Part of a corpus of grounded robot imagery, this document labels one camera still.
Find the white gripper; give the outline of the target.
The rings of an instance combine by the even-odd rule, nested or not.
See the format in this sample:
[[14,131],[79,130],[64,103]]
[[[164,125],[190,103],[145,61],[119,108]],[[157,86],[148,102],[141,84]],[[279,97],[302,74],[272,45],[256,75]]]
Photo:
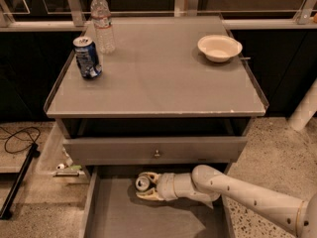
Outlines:
[[175,200],[174,192],[174,174],[157,174],[153,172],[140,173],[140,176],[147,176],[151,184],[157,184],[157,190],[151,188],[147,191],[137,191],[136,196],[140,199],[150,201],[171,201]]

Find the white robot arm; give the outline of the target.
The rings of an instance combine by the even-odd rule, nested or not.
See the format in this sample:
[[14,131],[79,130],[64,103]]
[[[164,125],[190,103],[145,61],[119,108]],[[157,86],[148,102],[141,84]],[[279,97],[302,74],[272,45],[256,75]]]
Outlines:
[[296,238],[317,238],[317,194],[303,200],[199,165],[190,173],[143,172],[135,181],[136,196],[151,201],[188,198],[208,206],[225,195]]

